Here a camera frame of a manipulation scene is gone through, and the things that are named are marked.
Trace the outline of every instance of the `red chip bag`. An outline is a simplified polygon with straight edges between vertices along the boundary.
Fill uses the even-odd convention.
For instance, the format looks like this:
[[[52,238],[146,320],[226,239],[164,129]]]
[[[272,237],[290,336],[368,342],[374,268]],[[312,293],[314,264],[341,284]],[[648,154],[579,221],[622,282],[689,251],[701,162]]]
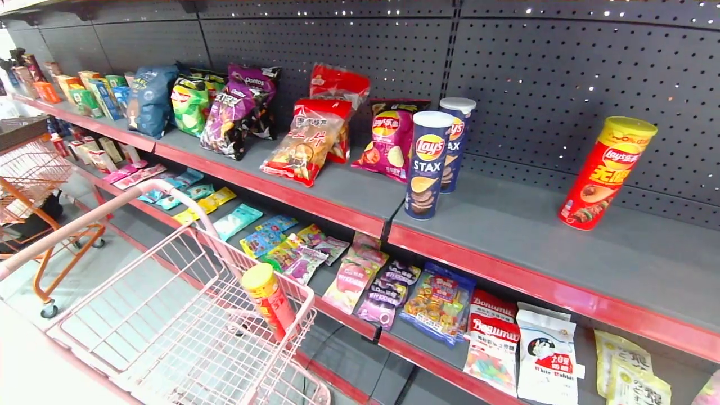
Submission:
[[[372,141],[353,167],[382,173],[398,182],[408,182],[410,147],[413,144],[413,114],[426,110],[430,100],[372,100]]]
[[[352,111],[348,116],[338,140],[333,145],[328,158],[331,161],[345,164],[350,158],[350,141],[348,139],[348,121],[360,104],[370,94],[370,79],[361,74],[337,66],[316,63],[310,77],[311,99],[342,99],[352,103]]]
[[[348,101],[298,100],[290,131],[260,169],[312,186],[351,111]]]

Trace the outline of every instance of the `lay's logo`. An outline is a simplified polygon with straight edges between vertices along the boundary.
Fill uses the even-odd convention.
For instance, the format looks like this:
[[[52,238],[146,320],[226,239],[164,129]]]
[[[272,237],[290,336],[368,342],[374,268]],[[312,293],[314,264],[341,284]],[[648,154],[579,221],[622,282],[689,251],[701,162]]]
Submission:
[[[445,149],[445,140],[437,135],[423,135],[415,144],[415,153],[424,161],[433,161],[440,157]]]

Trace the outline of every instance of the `white can lid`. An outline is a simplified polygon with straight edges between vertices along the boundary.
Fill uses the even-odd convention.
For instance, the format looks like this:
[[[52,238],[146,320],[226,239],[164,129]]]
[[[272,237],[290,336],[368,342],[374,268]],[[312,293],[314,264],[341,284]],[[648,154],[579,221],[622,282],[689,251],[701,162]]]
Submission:
[[[463,97],[445,97],[440,100],[440,107],[462,111],[463,114],[467,115],[477,107],[477,102]]]
[[[413,115],[413,122],[417,125],[428,128],[446,128],[451,127],[454,118],[447,112],[440,111],[420,111]]]

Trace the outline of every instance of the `green chip bag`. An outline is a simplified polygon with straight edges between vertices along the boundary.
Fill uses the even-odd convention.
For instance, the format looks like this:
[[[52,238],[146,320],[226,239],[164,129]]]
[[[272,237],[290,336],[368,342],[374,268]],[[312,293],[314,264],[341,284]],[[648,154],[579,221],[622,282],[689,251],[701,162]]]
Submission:
[[[171,95],[175,123],[181,131],[200,137],[205,127],[210,96],[202,80],[181,79],[175,83]]]

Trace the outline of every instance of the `yellow can lid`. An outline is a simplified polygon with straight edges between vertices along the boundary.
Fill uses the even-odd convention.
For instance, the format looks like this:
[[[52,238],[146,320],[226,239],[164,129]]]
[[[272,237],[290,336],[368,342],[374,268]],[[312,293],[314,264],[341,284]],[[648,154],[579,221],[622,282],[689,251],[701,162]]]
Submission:
[[[637,118],[607,117],[605,119],[605,125],[614,130],[632,135],[651,137],[657,133],[657,127],[655,125],[647,121],[638,120]]]
[[[274,268],[267,263],[256,264],[248,269],[240,281],[240,285],[246,290],[257,290],[272,281],[275,277]]]

